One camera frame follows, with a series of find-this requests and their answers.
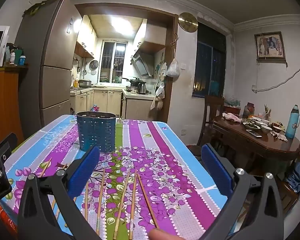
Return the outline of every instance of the blue bottle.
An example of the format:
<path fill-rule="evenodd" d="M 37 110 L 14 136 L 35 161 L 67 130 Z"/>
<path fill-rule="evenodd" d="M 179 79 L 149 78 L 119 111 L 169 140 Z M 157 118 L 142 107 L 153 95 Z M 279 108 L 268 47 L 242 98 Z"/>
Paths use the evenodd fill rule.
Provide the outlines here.
<path fill-rule="evenodd" d="M 299 109 L 297 105 L 294 105 L 292 108 L 291 114 L 290 114 L 290 119 L 289 123 L 287 126 L 286 130 L 286 137 L 293 139 L 294 135 L 296 133 L 297 128 L 299 127 L 300 123 L 300 114 L 299 114 Z"/>

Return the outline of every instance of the blue basket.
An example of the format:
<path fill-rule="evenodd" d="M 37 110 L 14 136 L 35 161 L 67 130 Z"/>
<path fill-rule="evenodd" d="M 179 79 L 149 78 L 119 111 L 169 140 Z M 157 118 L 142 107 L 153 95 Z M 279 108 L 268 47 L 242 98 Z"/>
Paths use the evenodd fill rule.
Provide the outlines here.
<path fill-rule="evenodd" d="M 115 150 L 116 115 L 103 112 L 77 113 L 80 149 L 86 152 L 91 145 L 100 149 L 101 153 Z"/>

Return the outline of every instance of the blue stripe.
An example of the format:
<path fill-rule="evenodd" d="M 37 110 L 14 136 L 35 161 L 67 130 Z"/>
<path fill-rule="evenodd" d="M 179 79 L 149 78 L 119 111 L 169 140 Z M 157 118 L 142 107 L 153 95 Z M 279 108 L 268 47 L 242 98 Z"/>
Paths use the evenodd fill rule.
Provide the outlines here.
<path fill-rule="evenodd" d="M 207 171 L 202 167 L 198 160 L 193 156 L 184 143 L 174 134 L 171 128 L 164 122 L 156 122 L 164 135 L 169 139 L 170 143 L 175 147 L 184 162 L 189 166 L 189 169 L 197 177 L 203 187 L 211 187 L 215 182 Z M 220 194 L 218 189 L 210 189 L 208 194 L 212 197 L 213 201 L 222 208 L 227 201 L 227 197 Z"/>
<path fill-rule="evenodd" d="M 82 156 L 83 156 L 85 153 L 86 153 L 86 152 L 83 152 L 82 150 L 79 150 L 78 153 L 77 153 L 77 155 L 76 155 L 76 157 L 75 157 L 75 159 L 77 160 L 77 159 L 82 158 Z M 82 203 L 83 203 L 83 196 L 84 196 L 84 195 L 80 195 L 79 197 L 77 197 L 77 200 L 75 201 L 75 204 L 76 204 L 76 206 L 79 208 L 79 210 L 82 208 L 81 205 L 82 205 Z M 54 212 L 54 213 L 57 212 L 57 207 L 55 207 L 55 209 L 53 210 L 53 212 Z M 61 214 L 61 212 L 60 212 L 60 215 L 59 215 L 59 218 L 58 218 L 58 224 L 59 224 L 61 230 L 64 231 L 65 233 L 67 233 L 67 234 L 73 236 L 72 233 L 71 233 L 71 231 L 69 230 L 69 228 L 66 228 L 66 227 L 65 227 L 65 223 L 66 223 L 66 222 L 65 222 L 65 219 L 63 218 L 63 216 L 62 216 L 62 214 Z"/>
<path fill-rule="evenodd" d="M 40 152 L 42 152 L 47 146 L 49 146 L 53 140 L 55 140 L 55 134 L 64 132 L 67 129 L 69 124 L 73 124 L 70 122 L 73 117 L 69 116 L 62 122 L 58 123 L 54 128 L 52 128 L 49 132 L 47 132 L 44 136 L 42 136 L 17 162 L 19 168 L 29 167 L 31 163 L 34 161 L 34 156 L 38 156 Z M 15 175 L 15 169 L 11 168 L 11 170 L 7 173 L 8 178 L 17 181 L 20 177 Z"/>

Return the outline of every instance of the window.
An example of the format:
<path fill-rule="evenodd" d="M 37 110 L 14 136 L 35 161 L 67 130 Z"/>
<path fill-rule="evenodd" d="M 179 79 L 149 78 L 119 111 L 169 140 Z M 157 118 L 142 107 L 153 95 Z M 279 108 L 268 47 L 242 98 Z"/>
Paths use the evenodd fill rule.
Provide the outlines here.
<path fill-rule="evenodd" d="M 104 41 L 99 82 L 121 83 L 127 43 Z"/>
<path fill-rule="evenodd" d="M 199 23 L 192 96 L 222 96 L 226 71 L 226 37 Z"/>

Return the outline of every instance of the orange wooden cabinet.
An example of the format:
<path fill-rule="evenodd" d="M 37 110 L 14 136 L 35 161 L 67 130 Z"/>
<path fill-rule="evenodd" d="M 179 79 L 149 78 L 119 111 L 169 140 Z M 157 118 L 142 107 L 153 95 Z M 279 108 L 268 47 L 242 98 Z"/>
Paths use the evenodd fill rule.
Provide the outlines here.
<path fill-rule="evenodd" d="M 24 141 L 18 104 L 18 75 L 20 67 L 0 67 L 0 142 L 11 132 Z"/>

